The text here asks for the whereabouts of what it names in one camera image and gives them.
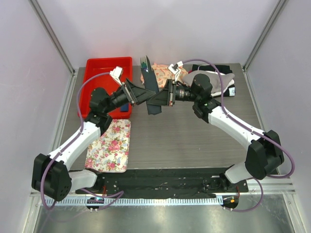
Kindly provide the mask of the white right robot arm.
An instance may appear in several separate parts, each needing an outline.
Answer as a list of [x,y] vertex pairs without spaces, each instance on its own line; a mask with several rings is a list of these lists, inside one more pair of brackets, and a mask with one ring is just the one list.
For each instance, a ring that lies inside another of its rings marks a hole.
[[175,101],[192,101],[195,115],[230,135],[247,151],[244,162],[229,167],[219,180],[220,188],[232,191],[237,183],[256,178],[264,179],[284,162],[280,148],[279,136],[276,132],[260,131],[232,116],[221,107],[212,95],[216,84],[216,75],[206,71],[198,71],[185,76],[184,85],[174,80],[167,80],[165,87],[156,93],[148,104],[155,106],[173,106]]

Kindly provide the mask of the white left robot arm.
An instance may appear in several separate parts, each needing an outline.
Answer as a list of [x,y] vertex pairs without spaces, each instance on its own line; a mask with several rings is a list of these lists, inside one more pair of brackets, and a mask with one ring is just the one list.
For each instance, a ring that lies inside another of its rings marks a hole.
[[109,95],[102,87],[91,93],[90,112],[82,120],[80,128],[57,149],[48,155],[39,154],[34,160],[32,188],[54,201],[62,201],[69,192],[87,188],[92,193],[100,193],[103,181],[99,172],[92,168],[71,172],[75,160],[88,146],[99,139],[109,128],[110,112],[125,104],[139,105],[152,98],[154,91],[139,87],[130,80]]

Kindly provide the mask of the iridescent rainbow fork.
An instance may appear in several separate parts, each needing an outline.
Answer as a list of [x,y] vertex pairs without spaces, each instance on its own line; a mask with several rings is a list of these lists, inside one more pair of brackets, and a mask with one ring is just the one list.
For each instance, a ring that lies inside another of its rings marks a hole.
[[143,56],[140,58],[140,68],[142,70],[145,70],[146,72],[148,72],[149,65],[150,65],[150,62],[147,56]]

